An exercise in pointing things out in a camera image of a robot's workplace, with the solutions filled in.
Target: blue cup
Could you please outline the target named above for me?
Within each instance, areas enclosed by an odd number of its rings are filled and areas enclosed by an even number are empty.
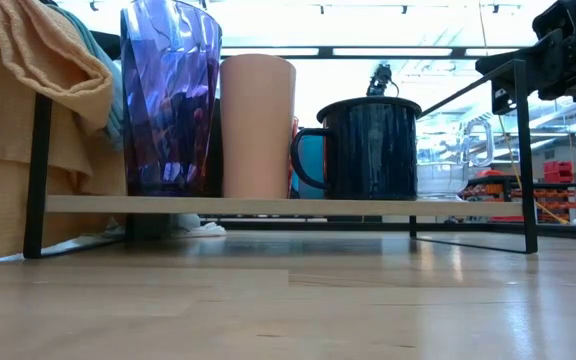
[[[301,165],[316,181],[324,181],[324,139],[321,136],[304,136],[298,146]],[[297,187],[300,199],[323,199],[324,191],[299,179]]]

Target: wooden floor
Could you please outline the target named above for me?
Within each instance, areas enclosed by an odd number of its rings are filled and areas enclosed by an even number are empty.
[[[576,240],[540,246],[239,232],[3,263],[0,359],[576,359]]]

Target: yellow cable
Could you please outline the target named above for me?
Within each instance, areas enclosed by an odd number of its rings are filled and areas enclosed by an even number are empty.
[[[510,140],[508,139],[508,134],[506,133],[506,129],[504,127],[504,122],[501,119],[501,115],[498,115],[497,117],[499,118],[499,124],[501,125],[501,131],[504,134],[504,139],[506,140],[506,145],[508,146],[508,153],[510,154],[510,166],[512,166],[512,170],[515,173],[515,177],[517,178],[517,183],[519,184],[519,190],[524,191],[523,186],[521,184],[521,177],[519,176],[519,171],[517,170],[517,166],[515,165],[514,156],[512,156],[512,146],[510,145]],[[559,221],[560,224],[564,224],[564,225],[570,224],[570,222],[568,222],[567,220],[560,218],[559,216],[555,215],[552,211],[546,209],[546,207],[543,206],[542,204],[540,204],[538,201],[536,201],[535,204],[537,204],[538,208],[545,211],[546,214],[552,216],[555,220]]]
[[[481,25],[481,34],[484,38],[484,49],[486,49],[486,55],[488,55],[488,41],[486,39],[486,28],[484,26],[484,16],[483,12],[481,11],[481,0],[479,0],[479,24]],[[517,170],[517,166],[515,165],[515,159],[512,156],[512,146],[510,146],[510,140],[508,139],[508,134],[506,133],[506,129],[504,127],[504,122],[501,119],[501,115],[498,115],[499,124],[501,125],[501,131],[504,134],[504,140],[506,140],[506,145],[508,146],[508,153],[510,154],[510,166],[512,166],[512,170],[515,173],[515,177],[517,178],[517,183],[519,184],[519,190],[523,191],[523,186],[521,184],[521,177],[519,176],[519,171]],[[552,211],[546,209],[545,206],[541,205],[538,201],[535,201],[537,207],[541,210],[545,211],[546,214],[552,216],[555,220],[559,221],[560,224],[569,224],[568,221],[560,218],[559,216],[555,215]]]

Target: mug handle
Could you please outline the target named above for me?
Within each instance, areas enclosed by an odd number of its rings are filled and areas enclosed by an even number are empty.
[[[490,123],[488,123],[487,120],[476,119],[468,123],[468,126],[466,127],[466,136],[468,139],[466,154],[470,154],[470,132],[472,131],[472,128],[477,125],[483,126],[484,130],[486,131],[486,158],[479,160],[476,156],[473,156],[472,159],[470,159],[470,155],[468,155],[468,159],[472,161],[474,166],[484,167],[490,165],[495,156],[494,137],[492,135],[492,128]]]
[[[326,136],[333,138],[333,133],[329,129],[302,129],[297,133],[297,136],[295,136],[295,139],[290,145],[290,158],[292,159],[292,167],[297,173],[297,176],[299,176],[299,178],[306,184],[314,188],[330,190],[330,184],[311,178],[308,176],[308,174],[306,174],[306,171],[301,165],[301,161],[299,160],[299,142],[304,136]]]

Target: clear plastic container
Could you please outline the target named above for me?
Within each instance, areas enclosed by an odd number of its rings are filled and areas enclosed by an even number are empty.
[[[471,156],[472,130],[485,130],[484,159]],[[494,141],[490,124],[472,120],[437,124],[417,123],[417,194],[421,200],[461,200],[459,192],[468,185],[468,167],[490,165]]]

